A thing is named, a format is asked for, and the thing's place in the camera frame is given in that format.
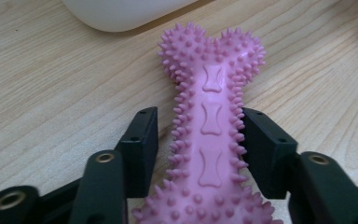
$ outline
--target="table surface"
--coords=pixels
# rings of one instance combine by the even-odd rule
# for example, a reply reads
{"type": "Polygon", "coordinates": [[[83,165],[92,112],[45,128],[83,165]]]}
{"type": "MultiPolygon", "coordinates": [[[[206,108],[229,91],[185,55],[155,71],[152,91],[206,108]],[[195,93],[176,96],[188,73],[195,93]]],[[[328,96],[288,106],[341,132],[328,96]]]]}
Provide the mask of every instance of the table surface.
{"type": "MultiPolygon", "coordinates": [[[[135,113],[154,105],[161,184],[176,91],[157,43],[189,21],[213,36],[254,31],[267,63],[243,89],[245,106],[268,114],[299,152],[333,157],[358,185],[358,1],[200,1],[114,34],[59,0],[0,0],[0,190],[32,185],[43,195],[79,178],[91,154],[113,148],[135,113]]],[[[142,204],[129,200],[130,209],[142,204]]],[[[287,202],[273,204],[290,223],[287,202]]]]}

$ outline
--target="wood grain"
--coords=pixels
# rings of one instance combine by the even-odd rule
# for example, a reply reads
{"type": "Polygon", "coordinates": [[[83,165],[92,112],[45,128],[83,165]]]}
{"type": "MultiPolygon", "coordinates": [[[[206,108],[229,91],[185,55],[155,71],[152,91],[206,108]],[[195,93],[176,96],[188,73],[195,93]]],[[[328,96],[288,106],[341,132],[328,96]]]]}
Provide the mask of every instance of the wood grain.
{"type": "MultiPolygon", "coordinates": [[[[358,185],[358,1],[221,0],[173,15],[109,34],[59,0],[0,0],[0,190],[32,185],[45,194],[80,177],[88,156],[113,148],[136,111],[152,105],[160,184],[176,92],[157,43],[189,21],[207,35],[240,27],[260,36],[267,64],[245,88],[246,106],[279,123],[300,152],[336,159],[358,185]]],[[[274,204],[290,223],[286,201],[274,204]]]]}

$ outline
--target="white object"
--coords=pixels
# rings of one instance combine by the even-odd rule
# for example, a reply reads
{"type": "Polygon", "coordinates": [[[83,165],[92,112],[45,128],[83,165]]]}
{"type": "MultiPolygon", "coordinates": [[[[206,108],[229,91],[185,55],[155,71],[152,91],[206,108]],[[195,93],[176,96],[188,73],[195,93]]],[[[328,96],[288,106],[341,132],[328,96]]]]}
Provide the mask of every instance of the white object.
{"type": "Polygon", "coordinates": [[[197,0],[62,0],[87,25],[102,31],[127,31],[197,0]]]}

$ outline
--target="bone-shaped chew toy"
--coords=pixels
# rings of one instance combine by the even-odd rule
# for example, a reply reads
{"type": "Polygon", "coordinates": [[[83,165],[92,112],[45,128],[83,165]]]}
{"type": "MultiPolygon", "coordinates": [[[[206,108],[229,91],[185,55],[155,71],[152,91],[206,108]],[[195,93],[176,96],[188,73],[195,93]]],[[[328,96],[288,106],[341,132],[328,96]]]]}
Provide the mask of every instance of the bone-shaped chew toy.
{"type": "Polygon", "coordinates": [[[178,84],[178,106],[173,120],[172,181],[155,186],[142,209],[132,210],[139,223],[282,223],[272,220],[274,208],[260,193],[243,187],[248,178],[239,173],[247,163],[238,142],[241,87],[259,73],[264,48],[251,33],[227,29],[220,39],[189,23],[165,31],[160,43],[165,71],[178,84]]]}

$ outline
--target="screw hole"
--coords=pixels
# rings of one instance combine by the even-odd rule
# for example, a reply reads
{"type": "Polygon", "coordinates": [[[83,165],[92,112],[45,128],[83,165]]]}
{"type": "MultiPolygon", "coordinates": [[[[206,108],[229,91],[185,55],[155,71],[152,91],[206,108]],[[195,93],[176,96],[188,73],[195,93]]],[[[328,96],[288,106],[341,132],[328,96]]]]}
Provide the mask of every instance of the screw hole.
{"type": "Polygon", "coordinates": [[[87,219],[87,224],[102,224],[104,222],[103,214],[94,214],[87,219]]]}
{"type": "Polygon", "coordinates": [[[95,159],[95,160],[97,162],[104,163],[104,162],[109,162],[114,158],[115,158],[115,155],[113,155],[111,153],[104,153],[104,154],[99,155],[97,157],[97,159],[95,159]]]}
{"type": "Polygon", "coordinates": [[[7,210],[18,204],[22,203],[26,197],[26,194],[20,190],[16,190],[5,194],[2,198],[0,198],[0,210],[7,210]]]}
{"type": "Polygon", "coordinates": [[[315,163],[321,164],[321,165],[327,165],[329,163],[329,161],[322,157],[322,156],[318,156],[318,155],[310,155],[309,156],[310,161],[313,161],[315,163]]]}

